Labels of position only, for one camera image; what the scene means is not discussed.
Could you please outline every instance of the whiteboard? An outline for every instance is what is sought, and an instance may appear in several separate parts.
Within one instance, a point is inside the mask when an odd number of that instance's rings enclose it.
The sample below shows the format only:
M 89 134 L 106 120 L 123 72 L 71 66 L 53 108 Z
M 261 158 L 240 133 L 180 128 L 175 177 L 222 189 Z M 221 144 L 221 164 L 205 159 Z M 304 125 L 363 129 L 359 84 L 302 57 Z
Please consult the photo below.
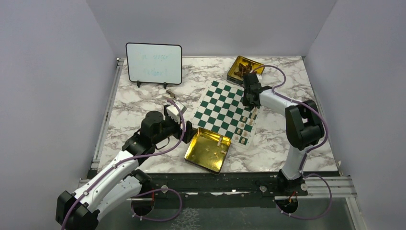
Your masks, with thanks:
M 130 81 L 182 83 L 182 47 L 180 45 L 127 43 Z

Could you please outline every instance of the black frame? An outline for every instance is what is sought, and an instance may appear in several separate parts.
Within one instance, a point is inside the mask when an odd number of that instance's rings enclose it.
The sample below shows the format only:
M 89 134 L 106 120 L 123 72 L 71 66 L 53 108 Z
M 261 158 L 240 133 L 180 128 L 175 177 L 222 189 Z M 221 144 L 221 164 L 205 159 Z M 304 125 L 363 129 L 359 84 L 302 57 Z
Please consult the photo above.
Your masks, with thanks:
M 141 83 L 154 83 L 154 84 L 164 84 L 165 89 L 166 89 L 166 85 L 180 85 L 182 84 L 182 57 L 183 57 L 183 50 L 182 50 L 182 46 L 181 45 L 172 45 L 172 44 L 159 44 L 159 43 L 140 43 L 140 42 L 127 42 L 125 44 L 125 56 L 127 57 L 127 66 L 129 66 L 129 62 L 128 62 L 128 52 L 127 52 L 127 45 L 128 44 L 143 44 L 143 45 L 160 45 L 160 46 L 179 46 L 180 47 L 180 83 L 179 84 L 175 84 L 175 83 L 166 83 L 166 82 L 148 82 L 148 81 L 132 81 L 130 79 L 130 68 L 128 68 L 128 79 L 130 80 L 130 82 L 137 82 L 137 86 L 139 87 L 139 85 Z
M 277 188 L 278 173 L 226 172 L 219 175 L 211 173 L 148 173 L 148 176 L 151 177 L 153 189 L 166 185 L 181 193 L 183 208 L 275 208 L 275 196 L 287 195 Z M 304 175 L 306 176 L 311 173 L 317 173 L 323 177 L 340 176 L 338 171 L 304 172 Z M 266 191 L 261 191 L 260 186 L 266 187 Z M 215 192 L 231 192 L 232 190 L 235 190 L 237 193 L 227 195 L 210 194 Z M 306 191 L 298 190 L 297 196 L 306 195 Z M 179 198 L 172 192 L 156 192 L 154 199 L 154 208 L 179 208 Z

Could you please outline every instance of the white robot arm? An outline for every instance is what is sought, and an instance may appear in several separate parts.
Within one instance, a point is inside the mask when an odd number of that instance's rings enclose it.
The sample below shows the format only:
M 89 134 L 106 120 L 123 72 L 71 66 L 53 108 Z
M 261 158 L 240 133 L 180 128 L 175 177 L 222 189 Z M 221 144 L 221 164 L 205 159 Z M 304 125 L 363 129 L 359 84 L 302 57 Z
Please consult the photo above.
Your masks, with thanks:
M 290 143 L 288 156 L 280 171 L 281 190 L 289 191 L 301 180 L 301 168 L 304 165 L 306 151 L 316 145 L 324 136 L 322 121 L 314 113 L 300 104 L 276 95 L 269 86 L 262 87 L 256 73 L 244 76 L 243 105 L 251 109 L 265 106 L 286 118 L 286 136 Z M 315 111 L 316 103 L 312 100 L 303 102 Z

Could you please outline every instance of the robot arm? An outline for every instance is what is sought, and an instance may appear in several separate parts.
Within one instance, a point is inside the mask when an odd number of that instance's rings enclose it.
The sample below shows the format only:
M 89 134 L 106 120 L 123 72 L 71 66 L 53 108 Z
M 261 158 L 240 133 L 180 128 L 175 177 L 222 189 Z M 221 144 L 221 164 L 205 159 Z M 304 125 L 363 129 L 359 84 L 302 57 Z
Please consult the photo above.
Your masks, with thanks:
M 286 136 L 290 143 L 286 163 L 280 171 L 281 190 L 289 191 L 294 186 L 293 181 L 301 180 L 299 172 L 303 156 L 307 149 L 317 144 L 324 136 L 324 128 L 320 118 L 304 108 L 302 105 L 283 99 L 272 92 L 269 86 L 262 87 L 256 73 L 244 76 L 243 105 L 253 109 L 265 106 L 286 118 Z M 303 102 L 317 110 L 316 103 L 312 100 Z
M 176 102 L 182 113 L 186 108 Z M 57 200 L 56 221 L 63 224 L 65 216 L 76 202 L 68 216 L 67 230 L 94 230 L 99 220 L 129 197 L 135 196 L 142 189 L 151 190 L 151 178 L 137 169 L 147 157 L 129 160 L 134 156 L 154 153 L 156 144 L 174 136 L 181 138 L 180 115 L 173 106 L 164 107 L 162 113 L 151 111 L 141 122 L 141 128 L 130 137 L 117 156 L 94 178 L 73 193 L 64 191 Z M 189 143 L 196 133 L 191 122 L 185 123 L 185 135 L 182 141 Z

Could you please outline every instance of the green square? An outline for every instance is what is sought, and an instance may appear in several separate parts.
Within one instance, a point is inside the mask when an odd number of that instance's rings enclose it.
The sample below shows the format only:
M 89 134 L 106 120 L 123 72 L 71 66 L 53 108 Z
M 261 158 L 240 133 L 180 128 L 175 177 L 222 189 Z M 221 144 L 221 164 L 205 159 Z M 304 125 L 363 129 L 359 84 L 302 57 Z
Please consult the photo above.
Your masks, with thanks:
M 238 121 L 235 119 L 231 119 L 230 125 L 232 126 L 237 126 L 238 125 Z
M 217 120 L 223 121 L 225 117 L 226 117 L 226 115 L 224 115 L 224 114 L 219 114 L 219 115 L 217 116 Z
M 229 124 L 227 124 L 226 122 L 223 122 L 223 123 L 221 124 L 221 128 L 223 128 L 223 129 L 225 129 L 225 130 L 228 129 L 228 126 L 229 126 Z
M 240 114 L 240 115 L 241 115 L 243 111 L 244 111 L 244 110 L 242 110 L 241 108 L 237 108 L 237 109 L 236 109 L 236 114 Z
M 207 122 L 210 124 L 214 124 L 215 119 L 213 117 L 209 117 L 209 120 Z
M 217 99 L 214 99 L 214 98 L 210 99 L 210 103 L 216 104 L 216 103 L 217 103 Z
M 206 108 L 208 106 L 208 102 L 206 101 L 202 101 L 202 103 L 200 104 L 202 107 Z
M 200 126 L 200 127 L 205 127 L 205 126 L 206 126 L 206 122 L 200 120 L 199 123 L 197 123 L 197 125 Z
M 220 130 L 220 127 L 218 126 L 213 126 L 212 131 L 217 133 Z
M 206 95 L 209 97 L 213 97 L 213 94 L 214 94 L 214 92 L 212 92 L 212 91 L 207 91 L 207 93 L 206 93 Z
M 210 109 L 205 109 L 204 114 L 210 116 L 210 114 L 212 114 L 212 111 Z
M 233 100 L 233 102 L 231 103 L 233 106 L 235 106 L 235 107 L 237 107 L 238 106 L 238 104 L 239 104 L 239 102 L 238 101 L 236 101 L 236 100 Z
M 214 109 L 213 109 L 213 111 L 215 111 L 215 112 L 220 112 L 220 110 L 221 110 L 221 107 L 220 106 L 217 106 L 217 105 L 215 105 L 214 106 Z
M 245 139 L 245 141 L 244 141 L 244 144 L 243 145 L 246 145 L 247 144 L 247 139 L 246 138 L 244 138 Z
M 230 87 L 230 86 L 228 86 L 228 85 L 226 85 L 226 86 L 224 87 L 224 90 L 225 90 L 225 91 L 228 91 L 228 92 L 230 92 L 230 90 L 231 90 L 231 87 Z
M 223 90 L 222 90 L 222 89 L 219 89 L 219 88 L 217 88 L 217 89 L 215 90 L 215 92 L 218 93 L 218 94 L 221 94 L 222 91 L 223 91 Z
M 244 94 L 244 91 L 242 91 L 242 90 L 237 90 L 237 95 L 238 96 L 242 96 Z
M 226 115 L 229 116 L 229 117 L 233 117 L 234 113 L 231 112 L 231 111 L 227 111 L 227 114 L 226 114 Z
M 244 130 L 247 131 L 247 132 L 251 132 L 252 126 L 245 125 Z
M 231 138 L 233 138 L 233 135 L 234 135 L 234 133 L 227 131 L 225 136 L 231 139 Z
M 202 113 L 200 112 L 196 112 L 196 114 L 194 115 L 194 117 L 197 117 L 198 119 L 202 118 Z

